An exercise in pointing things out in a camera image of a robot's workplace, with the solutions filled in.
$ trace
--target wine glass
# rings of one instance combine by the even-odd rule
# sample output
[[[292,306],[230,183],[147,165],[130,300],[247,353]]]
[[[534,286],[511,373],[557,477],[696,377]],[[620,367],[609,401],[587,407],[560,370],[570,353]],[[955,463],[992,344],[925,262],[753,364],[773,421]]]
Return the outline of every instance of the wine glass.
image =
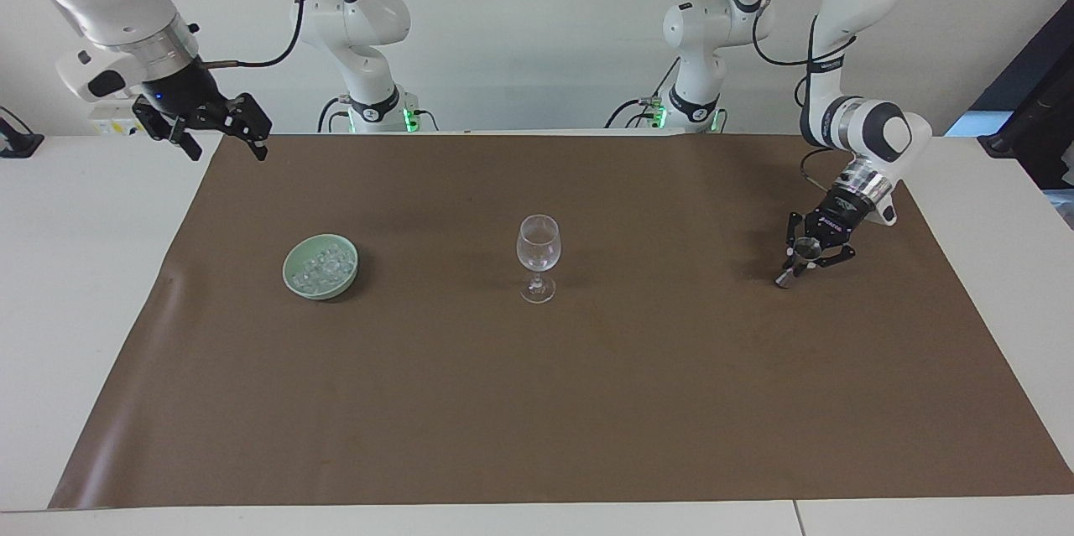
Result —
[[[547,303],[555,294],[555,280],[543,273],[560,261],[563,245],[560,242],[560,223],[548,215],[532,215],[522,222],[516,250],[519,261],[529,271],[529,279],[522,287],[522,299],[529,303]]]

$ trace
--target table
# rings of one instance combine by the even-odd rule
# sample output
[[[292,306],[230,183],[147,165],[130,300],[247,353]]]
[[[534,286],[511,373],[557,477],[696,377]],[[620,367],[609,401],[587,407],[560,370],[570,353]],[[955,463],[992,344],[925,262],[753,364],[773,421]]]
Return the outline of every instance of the table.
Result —
[[[219,137],[201,141],[207,158]],[[19,291],[0,322],[0,508],[47,504],[206,166],[145,139],[97,137],[50,139],[31,161],[0,162],[2,188],[26,192],[4,198],[0,220],[0,240],[17,241],[0,256],[0,284]],[[972,140],[935,141],[908,185],[1074,464],[1074,233],[1016,162],[987,159]],[[1074,524],[1074,497],[26,512],[0,516],[0,534],[782,536],[800,533],[799,515],[810,536],[1058,536]]]

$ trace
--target brown tablecloth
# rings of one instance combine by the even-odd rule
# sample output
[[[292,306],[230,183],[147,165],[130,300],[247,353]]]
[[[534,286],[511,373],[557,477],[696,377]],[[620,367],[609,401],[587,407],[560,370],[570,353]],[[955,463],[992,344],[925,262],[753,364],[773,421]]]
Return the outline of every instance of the brown tablecloth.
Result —
[[[823,195],[806,150],[226,140],[50,506],[1074,492],[909,194],[857,260],[772,285]],[[563,231],[545,306],[519,296],[534,213]],[[321,232],[363,272],[313,303],[280,265]]]

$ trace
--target bowl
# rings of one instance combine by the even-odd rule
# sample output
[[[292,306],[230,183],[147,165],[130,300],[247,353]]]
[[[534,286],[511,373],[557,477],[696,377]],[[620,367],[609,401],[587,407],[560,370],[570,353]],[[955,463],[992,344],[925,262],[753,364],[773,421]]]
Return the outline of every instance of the bowl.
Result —
[[[354,269],[350,271],[349,274],[344,273],[344,279],[331,288],[319,288],[315,290],[300,289],[293,279],[295,275],[302,273],[306,270],[306,263],[310,260],[317,261],[325,253],[329,253],[329,249],[333,245],[338,245],[345,255],[349,255],[354,258]],[[361,258],[358,255],[358,249],[354,248],[352,242],[347,238],[339,236],[338,234],[318,234],[300,242],[297,246],[291,249],[291,252],[287,255],[287,259],[284,260],[284,284],[287,288],[294,294],[307,299],[310,301],[325,301],[336,298],[343,294],[351,285],[354,284],[354,277],[358,276],[358,271],[361,267]]]

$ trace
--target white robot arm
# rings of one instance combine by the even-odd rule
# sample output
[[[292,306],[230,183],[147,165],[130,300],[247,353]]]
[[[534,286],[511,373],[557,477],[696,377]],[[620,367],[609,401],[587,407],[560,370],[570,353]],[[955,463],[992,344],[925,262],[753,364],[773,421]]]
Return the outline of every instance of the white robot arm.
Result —
[[[682,68],[664,92],[666,126],[707,130],[726,74],[720,47],[748,45],[768,37],[771,0],[696,0],[671,9],[665,37],[679,48]],[[891,192],[932,136],[918,115],[889,101],[847,96],[841,89],[846,48],[857,32],[875,25],[898,0],[823,0],[810,34],[806,102],[800,128],[817,147],[847,150],[854,160],[821,205],[808,216],[793,214],[787,232],[787,262],[778,279],[789,286],[812,267],[852,259],[851,234],[863,219],[886,226],[897,220]],[[804,234],[798,235],[804,223]],[[828,249],[839,253],[825,257]]]
[[[97,101],[134,86],[144,96],[135,115],[157,140],[168,140],[197,160],[201,148],[188,133],[222,131],[246,142],[263,160],[272,120],[249,93],[228,100],[198,55],[195,28],[172,0],[53,0],[92,46],[58,62],[67,86]]]
[[[354,131],[419,127],[417,98],[395,84],[388,59],[373,48],[409,34],[410,13],[403,0],[307,0],[302,31],[302,40],[326,52],[339,69]]]

